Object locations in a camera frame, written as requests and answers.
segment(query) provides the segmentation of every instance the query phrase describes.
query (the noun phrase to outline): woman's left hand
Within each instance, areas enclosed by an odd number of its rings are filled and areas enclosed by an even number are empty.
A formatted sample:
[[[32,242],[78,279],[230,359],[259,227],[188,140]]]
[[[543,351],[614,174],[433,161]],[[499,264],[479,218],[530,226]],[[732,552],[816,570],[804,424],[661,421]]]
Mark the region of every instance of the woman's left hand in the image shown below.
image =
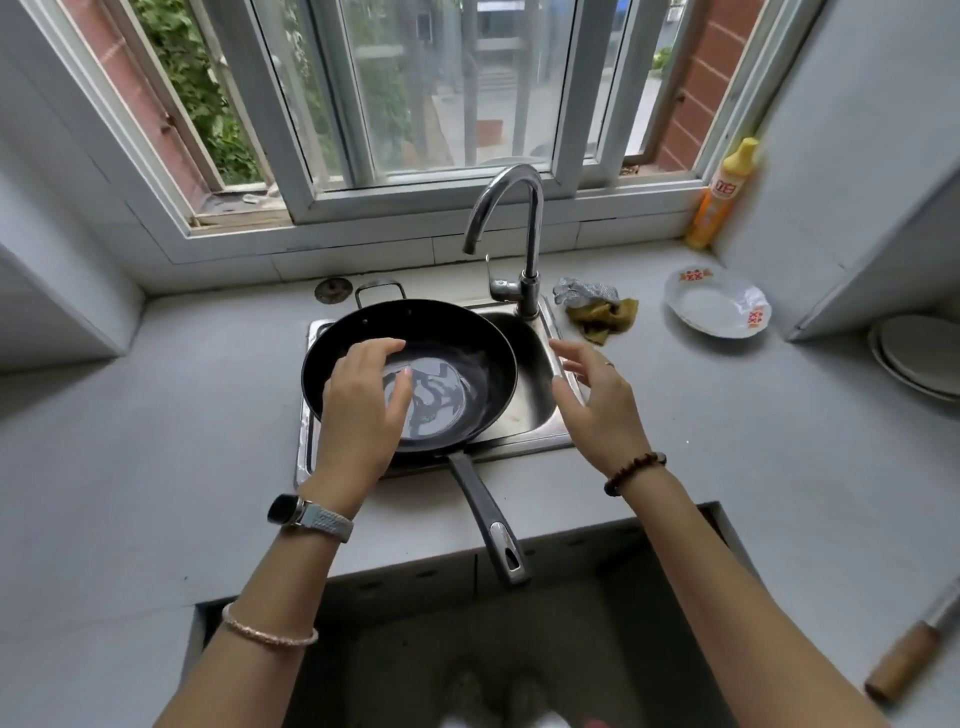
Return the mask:
[[[324,413],[314,474],[300,494],[352,519],[383,475],[403,432],[413,397],[410,371],[396,377],[387,405],[383,367],[406,345],[401,339],[354,344],[333,367],[324,387]]]

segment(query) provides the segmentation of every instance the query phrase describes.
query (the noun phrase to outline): smartwatch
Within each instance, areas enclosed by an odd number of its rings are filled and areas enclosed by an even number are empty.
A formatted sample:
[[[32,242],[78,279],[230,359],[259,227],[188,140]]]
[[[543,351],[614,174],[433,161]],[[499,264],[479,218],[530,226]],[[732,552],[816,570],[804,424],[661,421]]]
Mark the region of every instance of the smartwatch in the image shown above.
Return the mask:
[[[282,526],[320,531],[341,544],[349,541],[353,531],[353,521],[350,519],[292,493],[276,497],[267,512],[267,521]]]

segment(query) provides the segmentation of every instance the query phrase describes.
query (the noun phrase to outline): plate with red pattern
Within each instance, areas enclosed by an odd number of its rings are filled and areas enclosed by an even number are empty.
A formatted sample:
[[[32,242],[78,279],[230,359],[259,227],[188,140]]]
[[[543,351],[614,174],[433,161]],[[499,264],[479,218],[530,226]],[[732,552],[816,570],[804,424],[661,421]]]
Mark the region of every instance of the plate with red pattern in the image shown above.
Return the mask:
[[[770,323],[763,291],[719,265],[683,268],[667,279],[667,305],[692,328],[724,339],[746,339]]]

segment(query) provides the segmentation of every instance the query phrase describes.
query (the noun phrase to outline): brick wall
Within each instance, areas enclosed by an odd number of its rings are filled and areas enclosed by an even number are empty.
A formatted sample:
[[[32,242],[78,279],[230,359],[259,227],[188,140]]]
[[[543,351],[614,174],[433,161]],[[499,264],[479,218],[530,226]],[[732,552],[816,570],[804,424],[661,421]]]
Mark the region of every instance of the brick wall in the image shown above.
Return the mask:
[[[699,0],[698,5],[699,37],[690,41],[693,55],[654,157],[668,172],[693,168],[763,0]]]
[[[183,145],[180,133],[167,123],[163,105],[109,12],[100,0],[61,1],[180,191],[195,209],[199,209],[210,190]]]

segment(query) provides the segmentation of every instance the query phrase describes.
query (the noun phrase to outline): hand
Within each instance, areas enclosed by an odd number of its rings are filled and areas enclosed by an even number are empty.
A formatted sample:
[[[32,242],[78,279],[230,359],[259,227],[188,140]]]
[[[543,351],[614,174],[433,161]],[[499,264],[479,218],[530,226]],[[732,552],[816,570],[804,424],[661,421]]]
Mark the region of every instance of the hand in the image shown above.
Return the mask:
[[[386,472],[403,433],[413,382],[410,370],[397,375],[388,406],[383,367],[387,356],[405,345],[400,339],[370,339],[337,360],[324,386],[317,467],[301,487],[303,497],[352,519]]]
[[[635,457],[649,452],[634,390],[606,357],[589,344],[572,341],[551,339],[550,348],[565,359],[564,369],[590,388],[584,406],[566,379],[558,376],[553,380],[553,396],[566,428],[590,465],[609,478]]]

